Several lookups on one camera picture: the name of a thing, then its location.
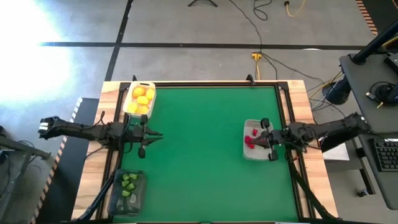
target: lemon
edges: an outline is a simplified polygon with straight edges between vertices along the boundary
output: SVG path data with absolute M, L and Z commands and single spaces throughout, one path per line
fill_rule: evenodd
M 145 95 L 148 98 L 148 100 L 152 100 L 155 96 L 155 90 L 149 89 L 149 90 L 147 90 L 147 93 Z
M 145 96 L 138 96 L 137 97 L 137 102 L 141 105 L 148 105 L 149 100 Z
M 145 93 L 145 89 L 143 87 L 137 87 L 132 91 L 132 97 L 137 98 L 138 96 L 142 96 Z
M 140 107 L 138 107 L 136 113 L 139 113 L 139 114 L 146 114 L 146 113 L 148 113 L 148 111 L 149 111 L 149 107 L 147 107 L 147 106 L 140 106 Z
M 138 104 L 136 102 L 130 102 L 127 106 L 127 112 L 135 113 L 137 110 Z

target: black cable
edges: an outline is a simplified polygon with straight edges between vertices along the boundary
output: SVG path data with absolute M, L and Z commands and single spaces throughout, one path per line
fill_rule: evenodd
M 264 56 L 264 58 L 268 61 L 268 63 L 272 66 L 272 68 L 274 68 L 274 70 L 275 70 L 275 79 L 278 80 L 278 69 L 276 69 L 275 65 L 265 56 L 265 54 L 262 53 L 261 51 L 260 52 L 253 52 L 253 53 L 261 54 L 261 55 Z
M 319 111 L 319 110 L 325 109 L 325 108 L 328 107 L 328 106 L 332 106 L 332 107 L 334 107 L 337 111 L 339 111 L 339 112 L 341 113 L 341 115 L 343 115 L 343 117 L 346 117 L 346 115 L 345 115 L 339 108 L 337 108 L 335 105 L 333 105 L 333 104 L 331 104 L 331 103 L 328 103 L 328 102 L 323 102 L 323 103 L 326 103 L 327 106 L 324 106 L 324 107 L 322 107 L 322 108 L 319 108 L 319 109 L 316 109 L 316 110 L 312 110 L 312 111 L 315 112 L 315 111 Z
M 323 84 L 323 83 L 317 84 L 316 86 L 314 86 L 314 87 L 312 87 L 311 89 L 307 90 L 307 92 L 309 92 L 309 91 L 311 91 L 311 90 L 314 90 L 314 89 L 318 88 L 318 87 L 321 86 L 321 85 L 324 85 L 324 84 Z
M 127 125 L 126 125 L 126 127 L 124 127 L 124 130 L 123 130 L 123 134 L 122 134 L 122 135 L 124 135 L 124 134 L 128 131 L 128 129 L 129 129 L 129 127 L 130 127 L 130 122 L 131 122 L 131 117 L 128 115 L 127 121 L 126 121 Z M 132 151 L 132 144 L 133 144 L 133 142 L 131 141 L 131 142 L 129 142 L 129 144 L 130 144 L 130 148 L 129 148 L 129 150 L 128 150 L 127 152 L 124 151 L 124 147 L 125 147 L 125 146 L 123 146 L 123 154 L 127 154 L 127 153 L 129 153 L 129 152 Z
M 30 141 L 26 141 L 26 140 L 20 140 L 20 141 L 18 141 L 19 143 L 23 143 L 23 144 L 25 144 L 25 145 L 27 145 L 27 146 L 30 146 L 30 147 L 35 147 L 35 145 L 33 145 L 33 143 L 31 143 Z
M 269 58 L 269 59 L 271 59 L 271 60 L 273 60 L 273 61 L 276 61 L 276 62 L 280 63 L 280 64 L 283 65 L 285 68 L 288 68 L 288 69 L 290 69 L 290 70 L 292 70 L 292 71 L 295 71 L 295 72 L 297 72 L 297 73 L 299 73 L 299 74 L 301 74 L 301 75 L 303 75 L 303 76 L 305 76 L 305 77 L 307 77 L 307 78 L 311 78 L 311 79 L 313 79 L 313 80 L 321 81 L 322 84 L 325 84 L 325 82 L 324 82 L 322 79 L 320 79 L 320 78 L 312 77 L 312 76 L 310 76 L 310 75 L 306 75 L 306 74 L 304 74 L 304 73 L 298 71 L 297 69 L 291 68 L 291 67 L 285 65 L 284 63 L 282 63 L 282 62 L 280 62 L 280 61 L 278 61 L 278 60 L 276 60 L 276 59 L 274 59 L 274 58 L 272 58 L 272 57 L 270 57 L 270 56 L 264 54 L 264 53 L 262 52 L 262 49 L 261 49 L 261 47 L 262 47 L 262 37 L 261 37 L 261 34 L 260 34 L 260 32 L 259 32 L 257 26 L 253 23 L 252 20 L 250 20 L 250 18 L 248 18 L 248 16 L 243 12 L 243 10 L 242 10 L 241 8 L 239 8 L 239 7 L 235 4 L 235 2 L 233 2 L 232 0 L 229 0 L 229 1 L 235 6 L 236 9 L 238 9 L 239 11 L 242 12 L 243 16 L 244 16 L 244 17 L 253 25 L 253 27 L 255 28 L 256 33 L 257 33 L 257 35 L 259 36 L 259 39 L 260 39 L 260 52 L 259 52 L 260 54 L 262 54 L 264 57 L 267 57 L 267 59 Z M 254 12 L 260 12 L 260 13 L 262 13 L 263 15 L 266 16 L 266 18 L 261 18 L 261 17 L 259 17 L 256 13 L 254 13 L 254 14 L 255 14 L 259 19 L 261 19 L 261 20 L 263 20 L 263 21 L 264 21 L 264 20 L 266 21 L 266 20 L 268 19 L 267 14 L 266 14 L 264 11 L 262 11 L 262 10 L 260 10 L 260 9 L 258 9 L 258 8 L 259 8 L 259 7 L 262 7 L 262 6 L 267 6 L 267 5 L 271 4 L 271 2 L 272 2 L 272 0 L 270 0 L 269 3 L 265 3 L 265 4 L 262 4 L 262 5 L 260 5 L 260 6 L 256 6 L 256 0 L 255 0 L 255 1 L 254 1 L 254 8 L 253 8 L 253 11 L 254 11 Z
M 266 14 L 266 12 L 264 12 L 263 10 L 261 10 L 259 8 L 263 7 L 263 6 L 268 6 L 269 4 L 272 3 L 272 0 L 269 0 L 268 3 L 261 4 L 259 6 L 256 6 L 256 2 L 258 2 L 258 0 L 254 0 L 254 2 L 253 2 L 253 13 L 254 13 L 254 15 L 256 15 L 257 18 L 259 18 L 262 21 L 267 21 L 268 20 L 268 15 Z
M 307 147 L 310 147 L 310 148 L 313 148 L 313 149 L 321 149 L 321 148 L 319 148 L 319 147 L 310 146 L 310 145 L 307 145 Z
M 369 93 L 374 95 L 374 97 L 372 97 L 368 93 L 366 95 L 373 101 L 376 101 L 378 103 L 383 103 L 382 104 L 383 106 L 397 106 L 398 102 L 388 100 L 389 94 L 391 92 L 390 90 L 394 89 L 395 87 L 396 87 L 395 84 L 389 82 L 376 82 L 369 89 Z
M 335 83 L 333 84 L 333 82 L 336 80 L 336 78 L 337 78 L 337 76 L 338 76 L 339 74 L 340 74 L 340 72 L 338 72 L 337 75 L 331 80 L 331 82 L 330 82 L 331 88 L 330 88 L 329 91 L 326 93 L 326 95 L 323 97 L 323 100 L 322 100 L 321 105 L 319 105 L 319 106 L 316 107 L 316 108 L 311 108 L 312 111 L 316 111 L 316 109 L 319 109 L 319 108 L 325 103 L 326 97 L 329 95 L 329 93 L 330 93 L 332 90 L 335 89 L 335 87 L 334 87 Z
M 42 173 L 42 168 L 40 168 L 38 165 L 34 165 L 34 164 L 30 164 L 30 165 L 33 166 L 33 167 L 37 167 L 39 169 L 39 171 L 40 171 L 40 174 Z
M 297 69 L 291 68 L 291 67 L 285 65 L 284 63 L 282 63 L 282 62 L 280 62 L 280 61 L 278 61 L 278 60 L 276 60 L 276 59 L 274 59 L 274 58 L 272 58 L 272 57 L 266 55 L 265 53 L 262 53 L 262 54 L 263 54 L 263 56 L 268 57 L 269 59 L 278 62 L 279 64 L 283 65 L 285 68 L 290 69 L 291 71 L 297 72 L 297 73 L 299 73 L 299 74 L 301 74 L 301 75 L 303 75 L 303 76 L 305 76 L 305 77 L 307 77 L 307 78 L 311 78 L 311 79 L 313 79 L 313 80 L 318 80 L 318 81 L 320 81 L 322 84 L 325 84 L 325 82 L 324 82 L 322 79 L 320 79 L 320 78 L 312 77 L 312 76 L 310 76 L 310 75 L 304 74 L 304 73 L 298 71 Z
M 242 14 L 243 14 L 243 16 L 253 25 L 253 27 L 255 28 L 255 30 L 256 30 L 256 32 L 257 32 L 257 35 L 258 35 L 259 38 L 260 38 L 260 44 L 262 45 L 261 34 L 260 34 L 260 32 L 259 32 L 257 26 L 253 23 L 252 20 L 250 20 L 250 19 L 248 18 L 248 16 L 243 12 L 243 10 L 242 10 L 241 8 L 239 8 L 239 7 L 235 4 L 235 2 L 233 2 L 232 0 L 229 0 L 229 1 L 235 6 L 236 9 L 238 9 L 239 11 L 241 11 Z
M 291 142 L 285 142 L 286 144 L 290 144 L 291 146 L 294 146 L 296 148 L 297 151 L 300 152 L 307 152 L 305 147 L 299 147 L 298 145 L 291 143 Z
M 102 125 L 105 125 L 105 123 L 104 123 L 104 121 L 103 121 L 104 116 L 105 116 L 105 111 L 102 111 L 102 112 L 101 112 L 101 116 L 99 117 L 99 121 L 97 121 L 95 124 L 93 124 L 93 125 L 91 125 L 91 126 L 89 126 L 89 127 L 87 127 L 87 128 L 82 128 L 82 130 L 87 130 L 87 129 L 94 128 L 94 127 L 97 126 L 100 122 L 101 122 Z
M 27 145 L 27 146 L 30 146 L 30 147 L 35 147 L 35 145 L 33 144 L 33 143 L 31 143 L 30 141 L 27 141 L 27 140 L 20 140 L 20 141 L 18 141 L 19 143 L 23 143 L 23 144 L 25 144 L 25 145 Z M 37 158 L 37 155 L 34 155 L 33 156 L 33 158 L 31 158 L 30 160 L 29 160 L 29 162 L 28 162 L 28 164 L 30 164 L 34 159 L 36 159 Z
M 89 154 L 85 157 L 85 160 L 86 160 L 89 156 L 91 156 L 92 154 L 98 152 L 98 151 L 101 150 L 101 149 L 104 149 L 104 147 L 101 146 L 99 149 L 95 149 L 94 151 L 92 151 L 91 153 L 89 153 Z

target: container of raspberries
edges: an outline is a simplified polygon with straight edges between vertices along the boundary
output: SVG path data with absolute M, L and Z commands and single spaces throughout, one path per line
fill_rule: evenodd
M 269 125 L 269 131 L 273 130 L 272 123 Z M 261 128 L 260 120 L 246 120 L 244 122 L 243 130 L 243 157 L 245 159 L 265 161 L 268 160 L 268 154 L 271 153 L 271 149 L 264 148 L 255 144 L 251 144 L 250 140 L 260 136 L 265 131 Z

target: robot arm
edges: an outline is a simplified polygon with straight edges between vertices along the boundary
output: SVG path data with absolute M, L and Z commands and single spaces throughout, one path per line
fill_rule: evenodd
M 147 116 L 141 117 L 141 125 L 134 126 L 132 130 L 124 129 L 123 123 L 109 122 L 107 124 L 84 125 L 64 121 L 59 117 L 44 118 L 40 120 L 39 134 L 40 138 L 49 139 L 57 136 L 65 135 L 76 138 L 87 139 L 89 141 L 98 141 L 105 147 L 118 148 L 120 143 L 130 143 L 130 147 L 134 142 L 140 142 L 141 146 L 138 150 L 140 158 L 146 156 L 146 146 L 150 143 L 162 139 L 146 138 L 147 134 L 161 136 L 162 134 L 152 131 L 147 127 Z
M 267 129 L 269 121 L 267 118 L 264 118 L 261 120 L 261 126 L 265 131 L 258 138 L 253 139 L 252 143 L 266 148 L 272 148 L 276 144 L 285 143 L 305 147 L 313 140 L 323 138 L 321 141 L 321 150 L 327 151 L 359 134 L 370 132 L 370 127 L 365 119 L 357 113 L 325 124 L 293 122 L 283 130 L 272 130 L 271 132 Z

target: power cord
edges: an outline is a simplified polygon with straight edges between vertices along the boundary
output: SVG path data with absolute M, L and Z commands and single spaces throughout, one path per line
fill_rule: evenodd
M 104 149 L 104 146 L 101 146 L 99 149 L 95 149 L 95 150 L 92 151 L 91 153 L 87 154 L 87 156 L 85 157 L 85 160 L 86 160 L 89 156 L 91 156 L 92 154 L 98 152 L 98 151 L 101 150 L 101 149 Z
M 289 4 L 290 4 L 290 2 L 288 0 L 285 0 L 285 6 L 286 6 L 287 15 L 290 16 L 290 17 L 295 17 L 303 9 L 304 4 L 305 4 L 305 0 L 302 1 L 300 8 L 293 15 L 291 15 L 290 12 L 289 12 Z
M 99 117 L 99 120 L 98 120 L 95 124 L 93 124 L 93 125 L 91 125 L 91 126 L 89 126 L 89 127 L 87 127 L 87 128 L 82 128 L 82 129 L 83 129 L 83 130 L 88 130 L 88 129 L 94 128 L 94 127 L 97 126 L 99 123 L 101 123 L 102 125 L 105 125 L 105 123 L 104 123 L 104 121 L 103 121 L 104 116 L 105 116 L 105 111 L 102 111 L 102 112 L 101 112 L 101 116 Z
M 25 145 L 27 145 L 27 146 L 30 146 L 30 147 L 35 147 L 35 145 L 34 145 L 33 143 L 31 143 L 30 141 L 20 140 L 20 141 L 18 141 L 18 142 L 23 143 L 23 144 L 25 144 Z M 33 158 L 31 158 L 31 159 L 29 160 L 28 164 L 30 164 L 31 162 L 33 162 L 33 160 L 35 160 L 36 158 L 37 158 L 37 155 L 34 155 Z
M 339 76 L 340 72 L 332 79 L 332 81 L 330 83 L 333 83 L 333 81 L 336 80 L 336 78 Z M 311 110 L 316 110 L 319 109 L 325 102 L 326 97 L 329 95 L 329 93 L 335 89 L 335 86 L 337 86 L 338 81 L 329 89 L 329 91 L 326 93 L 326 95 L 318 102 L 316 103 L 313 107 L 311 107 Z
M 327 86 L 327 85 L 333 83 L 333 81 L 334 81 L 336 78 L 339 78 L 339 77 L 342 76 L 342 75 L 343 75 L 343 72 L 339 72 L 335 78 L 332 78 L 331 80 L 327 81 L 327 82 L 326 82 L 325 84 L 323 84 L 320 88 L 318 88 L 314 93 L 312 93 L 311 96 L 310 96 L 310 98 L 312 98 L 313 96 L 315 96 L 315 94 L 317 94 L 323 87 L 325 87 L 325 86 Z
M 257 33 L 257 35 L 259 36 L 259 39 L 260 39 L 260 51 L 259 51 L 259 52 L 255 52 L 255 53 L 260 53 L 262 56 L 264 56 L 264 58 L 266 58 L 266 59 L 268 60 L 268 62 L 272 65 L 272 67 L 273 67 L 274 70 L 275 70 L 276 79 L 278 79 L 278 76 L 277 76 L 277 69 L 276 69 L 276 67 L 271 63 L 270 60 L 273 60 L 273 61 L 275 61 L 275 62 L 278 62 L 279 64 L 281 64 L 281 65 L 284 66 L 285 68 L 288 68 L 288 69 L 290 69 L 290 70 L 292 70 L 292 71 L 294 71 L 294 72 L 297 72 L 297 73 L 299 73 L 299 74 L 301 74 L 301 75 L 303 75 L 303 76 L 305 76 L 305 77 L 307 77 L 307 78 L 311 78 L 311 79 L 313 79 L 313 80 L 318 80 L 318 81 L 320 81 L 322 84 L 325 84 L 325 82 L 324 82 L 322 79 L 317 78 L 317 77 L 312 77 L 312 76 L 310 76 L 310 75 L 306 75 L 306 74 L 304 74 L 304 73 L 302 73 L 302 72 L 300 72 L 300 71 L 298 71 L 298 70 L 296 70 L 296 69 L 294 69 L 294 68 L 291 68 L 291 67 L 285 65 L 284 63 L 282 63 L 282 62 L 280 62 L 280 61 L 278 61 L 278 60 L 276 60 L 276 59 L 274 59 L 274 58 L 268 56 L 268 55 L 265 54 L 264 52 L 262 52 L 262 49 L 261 49 L 261 46 L 262 46 L 262 37 L 261 37 L 261 34 L 260 34 L 260 32 L 259 32 L 257 26 L 253 23 L 252 20 L 250 20 L 250 18 L 248 18 L 248 16 L 243 12 L 243 10 L 242 10 L 241 8 L 239 8 L 239 7 L 235 4 L 234 1 L 232 1 L 232 0 L 229 0 L 229 1 L 235 6 L 235 8 L 236 8 L 237 10 L 239 10 L 239 11 L 242 12 L 243 16 L 251 23 L 251 25 L 252 25 L 252 26 L 254 27 L 254 29 L 256 30 L 256 33 Z M 263 5 L 260 5 L 260 6 L 256 6 L 256 7 L 257 7 L 257 9 L 256 9 L 257 12 L 260 11 L 260 10 L 258 9 L 258 7 L 262 7 L 262 6 L 269 5 L 271 2 L 272 2 L 272 0 L 271 0 L 269 3 L 267 3 L 267 4 L 263 4 Z
M 389 94 L 390 92 L 396 87 L 395 84 L 389 83 L 389 82 L 376 82 L 373 84 L 369 92 L 366 93 L 366 96 L 379 103 L 379 106 L 377 108 L 379 109 L 381 106 L 398 106 L 398 101 L 397 100 L 390 100 L 389 99 Z
M 320 111 L 320 110 L 325 109 L 325 108 L 327 108 L 327 107 L 329 107 L 329 106 L 332 106 L 332 107 L 334 107 L 334 109 L 336 109 L 337 111 L 339 111 L 340 114 L 343 115 L 344 118 L 346 117 L 346 115 L 345 115 L 339 108 L 337 108 L 335 105 L 333 105 L 333 104 L 331 104 L 331 103 L 328 103 L 328 102 L 323 102 L 323 103 L 326 103 L 327 105 L 324 106 L 324 107 L 322 107 L 322 108 L 313 110 L 313 111 Z
M 268 15 L 266 14 L 266 12 L 264 12 L 263 10 L 259 9 L 260 7 L 263 6 L 268 6 L 272 3 L 272 0 L 269 0 L 268 3 L 265 4 L 261 4 L 259 6 L 256 6 L 256 2 L 258 2 L 259 0 L 254 0 L 253 2 L 253 13 L 254 15 L 256 15 L 257 18 L 259 18 L 262 21 L 267 21 L 268 20 Z

